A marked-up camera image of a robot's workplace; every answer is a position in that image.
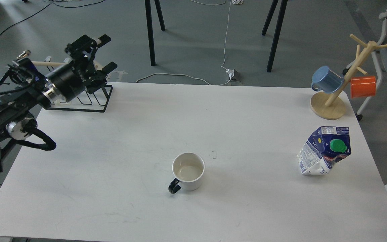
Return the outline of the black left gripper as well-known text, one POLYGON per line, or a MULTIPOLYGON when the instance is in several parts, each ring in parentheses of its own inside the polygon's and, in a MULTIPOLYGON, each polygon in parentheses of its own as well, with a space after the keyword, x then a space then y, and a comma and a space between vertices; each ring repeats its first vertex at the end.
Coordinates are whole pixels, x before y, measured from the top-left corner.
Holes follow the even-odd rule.
POLYGON ((108 74, 117 68, 117 64, 110 62, 101 70, 97 70, 93 61, 98 48, 111 40, 106 34, 97 39, 84 34, 69 43, 65 52, 71 57, 71 61, 45 76, 44 88, 39 94, 39 104, 48 110, 51 103, 60 97, 69 102, 84 91, 93 94, 103 88, 107 84, 108 74))

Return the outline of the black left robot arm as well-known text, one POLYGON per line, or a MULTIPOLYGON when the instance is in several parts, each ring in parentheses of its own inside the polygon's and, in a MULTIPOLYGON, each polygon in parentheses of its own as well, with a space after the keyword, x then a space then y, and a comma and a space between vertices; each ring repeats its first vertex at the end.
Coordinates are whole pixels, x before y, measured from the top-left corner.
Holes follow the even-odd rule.
POLYGON ((38 62, 29 60, 28 50, 8 66, 0 80, 0 172, 4 158, 17 144, 44 151, 56 148, 55 141, 38 129, 30 110, 37 105, 48 110, 82 92, 93 94, 104 89, 108 74, 117 64, 110 62, 98 68, 94 59, 97 50, 110 41, 106 34, 97 39, 81 36, 65 48, 71 60, 47 75, 37 70, 38 62))

